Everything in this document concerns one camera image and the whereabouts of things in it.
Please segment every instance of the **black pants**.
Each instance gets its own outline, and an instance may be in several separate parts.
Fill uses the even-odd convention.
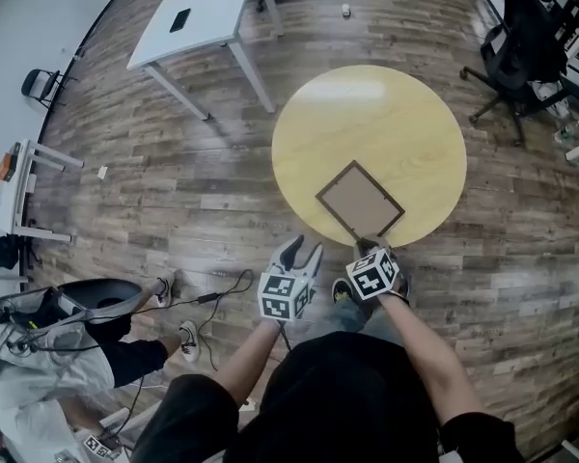
[[[138,340],[133,343],[120,341],[130,329],[130,315],[102,324],[86,323],[88,334],[100,345],[112,368],[114,388],[161,370],[168,357],[165,346],[159,340]]]

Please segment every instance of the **wooden floor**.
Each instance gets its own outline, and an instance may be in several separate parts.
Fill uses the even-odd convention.
[[[553,142],[547,115],[524,121],[527,148],[511,146],[512,123],[498,108],[472,127],[467,116],[491,98],[458,77],[481,68],[479,44],[494,18],[483,0],[279,0],[286,34],[271,36],[251,3],[241,33],[276,102],[331,68],[378,64],[410,73],[450,106],[465,137],[468,174],[453,214],[433,234],[398,249],[411,269],[418,314],[451,344],[489,411],[516,425],[530,457],[557,444],[579,418],[579,166]],[[160,0],[116,0],[86,45],[43,143],[85,160],[83,172],[38,169],[29,213],[41,227],[76,235],[72,245],[37,242],[37,285],[111,276],[144,283],[167,268],[183,273],[182,298],[223,290],[238,273],[258,275],[272,250],[305,233],[270,163],[278,115],[268,115],[226,47],[167,61],[169,71],[208,107],[194,118],[145,73],[125,69]],[[341,5],[352,6],[344,20]],[[109,167],[105,180],[99,167]],[[319,293],[300,341],[330,308],[332,281],[349,248],[324,241]],[[154,338],[211,305],[147,313],[133,337]],[[227,297],[204,329],[216,364],[258,320],[255,290]],[[283,358],[278,344],[265,378]],[[207,350],[196,368],[210,372]],[[167,384],[189,367],[180,355],[147,385]],[[116,391],[130,405],[136,387]],[[146,389],[137,411],[160,397]],[[106,408],[115,404],[106,402]]]

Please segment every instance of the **empty photo frame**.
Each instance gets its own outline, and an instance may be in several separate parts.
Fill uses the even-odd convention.
[[[405,212],[357,161],[316,197],[356,240],[369,234],[382,236]]]

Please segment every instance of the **table top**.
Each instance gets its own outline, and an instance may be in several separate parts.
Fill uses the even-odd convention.
[[[163,0],[126,68],[142,67],[183,51],[228,41],[238,31],[246,0]],[[191,9],[184,27],[170,33],[176,15]]]
[[[351,235],[316,194],[352,160],[405,209],[384,234],[394,247],[441,225],[465,183],[455,117],[429,87],[392,68],[323,73],[293,95],[274,130],[272,166],[289,205],[313,229],[347,245]]]
[[[14,225],[21,225],[23,202],[26,195],[26,185],[30,176],[28,139],[20,141],[21,148],[17,157],[15,171],[9,181],[2,182],[0,196],[0,230],[13,233]]]

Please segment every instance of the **white desk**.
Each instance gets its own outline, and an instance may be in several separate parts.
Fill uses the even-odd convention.
[[[274,0],[265,2],[276,35],[282,36],[283,28],[276,4]],[[168,75],[157,61],[184,51],[226,42],[265,110],[274,113],[274,102],[266,91],[260,73],[244,50],[238,34],[245,4],[246,0],[163,0],[137,43],[126,68],[129,70],[144,68],[199,119],[206,120],[210,115],[208,110],[191,97],[178,81]],[[170,33],[176,15],[186,9],[191,9],[191,14],[186,19],[184,27]]]
[[[49,240],[59,240],[70,242],[70,235],[54,233],[52,230],[42,230],[21,225],[23,205],[26,193],[34,192],[36,177],[30,175],[30,167],[33,161],[63,171],[65,167],[53,158],[63,163],[82,168],[84,162],[70,156],[66,156],[56,150],[51,150],[33,141],[21,141],[21,148],[17,157],[15,172],[9,181],[2,182],[2,197],[0,199],[0,230],[16,235],[34,236],[36,238],[47,238]]]

